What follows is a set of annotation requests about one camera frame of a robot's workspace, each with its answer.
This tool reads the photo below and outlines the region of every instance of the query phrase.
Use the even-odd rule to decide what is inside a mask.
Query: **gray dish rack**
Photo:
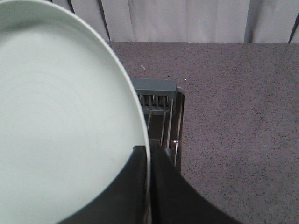
[[[181,170],[184,92],[165,79],[131,79],[145,117],[150,140],[165,149],[174,167]]]

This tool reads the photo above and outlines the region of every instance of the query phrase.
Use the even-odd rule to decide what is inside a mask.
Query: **white curtain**
[[[288,43],[299,0],[52,0],[116,42]],[[299,42],[299,31],[292,43]]]

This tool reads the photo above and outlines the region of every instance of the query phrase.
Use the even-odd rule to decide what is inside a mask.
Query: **plate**
[[[146,146],[149,175],[143,113],[106,42],[46,1],[1,1],[0,21],[0,223],[70,216],[135,145]]]

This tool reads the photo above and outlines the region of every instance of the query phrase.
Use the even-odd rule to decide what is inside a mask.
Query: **countertop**
[[[182,175],[245,224],[299,221],[299,45],[120,43],[130,77],[185,90]]]

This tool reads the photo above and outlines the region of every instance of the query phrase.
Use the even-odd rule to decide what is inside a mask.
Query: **gray speckled countertop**
[[[249,224],[299,222],[299,45],[111,43],[185,90],[182,175]]]

